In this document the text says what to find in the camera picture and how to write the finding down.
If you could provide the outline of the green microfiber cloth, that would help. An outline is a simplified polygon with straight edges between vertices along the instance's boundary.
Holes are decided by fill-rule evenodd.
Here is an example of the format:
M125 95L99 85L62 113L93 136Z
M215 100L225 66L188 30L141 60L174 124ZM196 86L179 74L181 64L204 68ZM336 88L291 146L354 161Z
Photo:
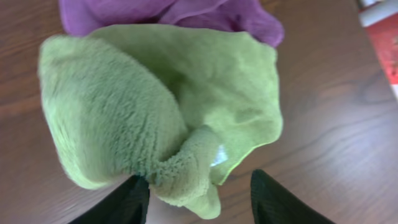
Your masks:
M80 187L127 175L209 220L217 187L283 127L275 48L247 32L114 25L40 46L42 108Z

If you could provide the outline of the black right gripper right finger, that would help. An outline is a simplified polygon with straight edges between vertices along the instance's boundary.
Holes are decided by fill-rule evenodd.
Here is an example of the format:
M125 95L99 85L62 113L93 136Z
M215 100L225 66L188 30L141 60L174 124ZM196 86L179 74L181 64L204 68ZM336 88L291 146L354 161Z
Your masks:
M260 169L252 172L251 204L255 224L334 224Z

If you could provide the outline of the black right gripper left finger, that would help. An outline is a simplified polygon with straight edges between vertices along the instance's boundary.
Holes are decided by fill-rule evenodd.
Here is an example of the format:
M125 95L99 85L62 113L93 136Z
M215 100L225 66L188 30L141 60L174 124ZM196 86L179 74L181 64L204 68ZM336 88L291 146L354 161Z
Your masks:
M145 224L149 184L134 175L70 224Z

